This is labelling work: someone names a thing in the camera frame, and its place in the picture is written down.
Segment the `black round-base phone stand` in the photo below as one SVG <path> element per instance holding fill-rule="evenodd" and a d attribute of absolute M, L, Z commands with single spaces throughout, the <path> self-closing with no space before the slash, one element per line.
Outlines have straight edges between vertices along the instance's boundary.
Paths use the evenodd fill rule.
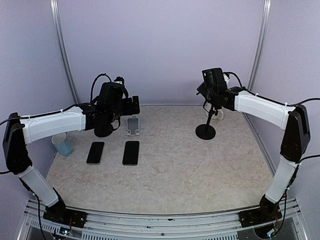
<path fill-rule="evenodd" d="M 94 134 L 99 138 L 105 138 L 111 135 L 114 131 L 112 124 L 97 126 L 94 128 Z"/>

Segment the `black tripod clamp stand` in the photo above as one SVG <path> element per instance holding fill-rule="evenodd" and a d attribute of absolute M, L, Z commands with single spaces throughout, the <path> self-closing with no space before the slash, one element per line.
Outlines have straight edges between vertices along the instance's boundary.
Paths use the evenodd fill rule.
<path fill-rule="evenodd" d="M 198 138 L 208 141 L 212 140 L 216 136 L 216 130 L 210 125 L 213 114 L 214 106 L 211 105 L 206 124 L 200 124 L 195 129 L 195 134 Z"/>

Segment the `white wedge phone stand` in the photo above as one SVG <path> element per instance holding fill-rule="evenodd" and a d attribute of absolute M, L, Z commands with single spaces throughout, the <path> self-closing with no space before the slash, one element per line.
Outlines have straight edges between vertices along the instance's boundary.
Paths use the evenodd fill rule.
<path fill-rule="evenodd" d="M 129 117 L 126 120 L 126 136 L 140 135 L 140 119 L 137 116 Z"/>

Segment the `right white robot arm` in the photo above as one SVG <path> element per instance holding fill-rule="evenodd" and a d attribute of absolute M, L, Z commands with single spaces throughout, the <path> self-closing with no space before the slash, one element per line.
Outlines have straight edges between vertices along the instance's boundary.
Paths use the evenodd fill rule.
<path fill-rule="evenodd" d="M 284 131 L 277 170 L 255 212 L 260 222 L 266 222 L 279 210 L 279 202 L 293 183 L 310 142 L 307 109 L 302 104 L 279 103 L 250 93 L 244 86 L 228 87 L 229 73 L 219 67 L 203 70 L 202 77 L 197 92 L 211 105 L 209 119 L 225 108 L 265 120 Z"/>

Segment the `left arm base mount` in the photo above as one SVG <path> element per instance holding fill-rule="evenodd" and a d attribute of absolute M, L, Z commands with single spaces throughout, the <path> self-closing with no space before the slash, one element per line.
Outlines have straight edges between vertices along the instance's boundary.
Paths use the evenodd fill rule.
<path fill-rule="evenodd" d="M 43 218 L 54 223 L 83 229 L 87 219 L 87 213 L 69 208 L 46 208 Z"/>

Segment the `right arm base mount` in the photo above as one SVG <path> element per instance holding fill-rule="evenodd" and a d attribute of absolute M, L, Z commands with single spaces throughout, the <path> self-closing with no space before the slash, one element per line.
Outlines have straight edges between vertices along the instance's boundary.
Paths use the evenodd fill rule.
<path fill-rule="evenodd" d="M 282 213 L 279 209 L 275 209 L 273 212 L 268 212 L 268 210 L 263 210 L 259 207 L 241 211 L 238 216 L 241 227 L 246 228 L 281 219 Z"/>

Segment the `black phone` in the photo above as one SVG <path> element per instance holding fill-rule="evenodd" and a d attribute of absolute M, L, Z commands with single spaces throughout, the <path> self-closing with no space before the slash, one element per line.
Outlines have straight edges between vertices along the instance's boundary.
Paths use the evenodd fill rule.
<path fill-rule="evenodd" d="M 104 146 L 105 143 L 102 141 L 95 141 L 91 144 L 86 159 L 88 165 L 99 165 L 101 163 Z"/>
<path fill-rule="evenodd" d="M 122 164 L 124 166 L 136 166 L 139 159 L 139 141 L 127 141 L 124 146 Z"/>

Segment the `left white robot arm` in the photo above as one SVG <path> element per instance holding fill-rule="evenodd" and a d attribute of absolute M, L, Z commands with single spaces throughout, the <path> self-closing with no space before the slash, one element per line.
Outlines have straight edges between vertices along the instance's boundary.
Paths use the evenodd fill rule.
<path fill-rule="evenodd" d="M 105 82 L 100 93 L 89 103 L 72 105 L 66 109 L 38 115 L 19 116 L 11 113 L 6 124 L 2 147 L 6 167 L 18 176 L 57 221 L 63 223 L 70 218 L 70 211 L 59 194 L 33 166 L 27 145 L 41 139 L 68 132 L 93 130 L 104 138 L 116 129 L 112 123 L 122 116 L 140 113 L 138 96 L 130 97 L 125 86 L 119 82 Z"/>

